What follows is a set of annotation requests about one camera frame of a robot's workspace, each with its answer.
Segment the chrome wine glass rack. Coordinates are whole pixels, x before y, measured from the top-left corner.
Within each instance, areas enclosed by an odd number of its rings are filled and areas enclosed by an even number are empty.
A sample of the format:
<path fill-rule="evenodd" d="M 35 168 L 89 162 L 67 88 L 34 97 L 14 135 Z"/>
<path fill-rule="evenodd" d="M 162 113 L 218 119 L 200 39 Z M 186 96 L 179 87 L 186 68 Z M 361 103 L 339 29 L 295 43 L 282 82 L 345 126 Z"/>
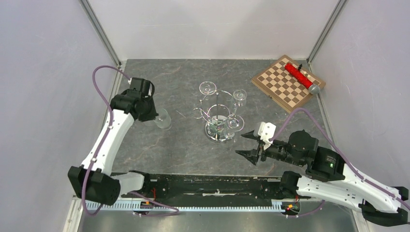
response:
<path fill-rule="evenodd" d="M 237 112 L 236 100 L 224 90 L 216 90 L 212 95 L 199 99 L 199 106 L 193 109 L 193 116 L 205 122 L 204 132 L 213 142 L 224 143 L 231 140 L 235 132 L 228 121 Z"/>

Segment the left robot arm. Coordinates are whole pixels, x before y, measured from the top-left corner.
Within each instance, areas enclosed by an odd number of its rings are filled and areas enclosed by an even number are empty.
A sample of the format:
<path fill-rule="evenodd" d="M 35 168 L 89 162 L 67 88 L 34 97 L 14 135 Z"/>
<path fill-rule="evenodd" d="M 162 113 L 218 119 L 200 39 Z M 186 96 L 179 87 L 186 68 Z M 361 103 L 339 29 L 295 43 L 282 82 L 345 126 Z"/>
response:
<path fill-rule="evenodd" d="M 155 87 L 149 80 L 132 78 L 130 87 L 109 102 L 109 118 L 87 157 L 68 171 L 76 196 L 84 201 L 113 205 L 131 191 L 140 197 L 151 193 L 148 174 L 129 171 L 112 175 L 119 147 L 135 121 L 153 121 L 158 116 L 153 95 Z"/>

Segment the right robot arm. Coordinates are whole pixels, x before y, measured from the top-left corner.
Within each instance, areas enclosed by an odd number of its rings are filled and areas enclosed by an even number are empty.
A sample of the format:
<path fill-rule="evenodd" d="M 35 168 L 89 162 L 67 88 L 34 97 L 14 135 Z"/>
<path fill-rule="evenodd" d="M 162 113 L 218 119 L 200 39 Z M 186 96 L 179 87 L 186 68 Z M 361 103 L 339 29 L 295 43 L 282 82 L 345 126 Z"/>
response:
<path fill-rule="evenodd" d="M 305 175 L 283 173 L 279 184 L 283 196 L 298 195 L 337 203 L 384 227 L 408 223 L 408 212 L 401 208 L 402 201 L 409 198 L 407 188 L 390 187 L 360 171 L 354 172 L 337 152 L 319 146 L 318 139 L 304 130 L 293 132 L 286 142 L 274 140 L 268 148 L 264 148 L 264 142 L 253 131 L 242 136 L 259 143 L 257 149 L 236 151 L 254 165 L 272 158 L 306 167 Z"/>

